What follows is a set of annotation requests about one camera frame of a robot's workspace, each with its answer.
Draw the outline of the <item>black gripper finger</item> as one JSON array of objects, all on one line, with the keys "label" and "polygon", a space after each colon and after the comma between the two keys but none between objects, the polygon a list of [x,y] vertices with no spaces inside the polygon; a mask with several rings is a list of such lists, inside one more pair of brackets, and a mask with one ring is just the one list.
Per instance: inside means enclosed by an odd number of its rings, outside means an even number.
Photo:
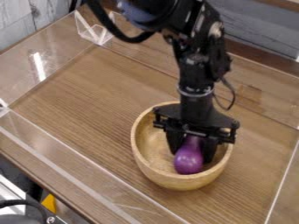
[{"label": "black gripper finger", "polygon": [[208,164],[214,159],[218,145],[219,145],[219,139],[216,137],[208,137],[203,140],[202,153],[203,153],[203,161],[206,164]]},{"label": "black gripper finger", "polygon": [[171,153],[175,154],[183,145],[184,133],[178,129],[170,129],[166,131],[166,138]]}]

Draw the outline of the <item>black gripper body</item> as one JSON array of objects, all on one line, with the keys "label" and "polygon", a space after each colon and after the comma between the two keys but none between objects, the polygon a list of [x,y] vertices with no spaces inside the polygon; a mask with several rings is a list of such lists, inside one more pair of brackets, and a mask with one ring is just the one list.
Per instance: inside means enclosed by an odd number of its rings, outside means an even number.
[{"label": "black gripper body", "polygon": [[168,102],[154,109],[154,126],[180,130],[184,136],[216,137],[219,144],[234,144],[239,121],[222,114],[214,106],[214,90],[202,94],[180,92],[180,101]]}]

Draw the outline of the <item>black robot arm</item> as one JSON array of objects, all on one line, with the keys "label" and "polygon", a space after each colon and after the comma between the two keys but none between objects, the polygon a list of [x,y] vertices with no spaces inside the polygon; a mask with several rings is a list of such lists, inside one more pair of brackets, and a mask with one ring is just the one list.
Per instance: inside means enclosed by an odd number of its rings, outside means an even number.
[{"label": "black robot arm", "polygon": [[231,70],[219,12],[207,0],[116,0],[120,15],[143,31],[130,37],[110,18],[100,0],[87,0],[87,5],[118,39],[138,44],[160,33],[172,46],[180,101],[154,108],[154,126],[166,132],[174,153],[188,136],[200,137],[203,161],[210,163],[218,146],[235,142],[239,128],[239,121],[214,106],[215,83],[227,81],[224,75]]}]

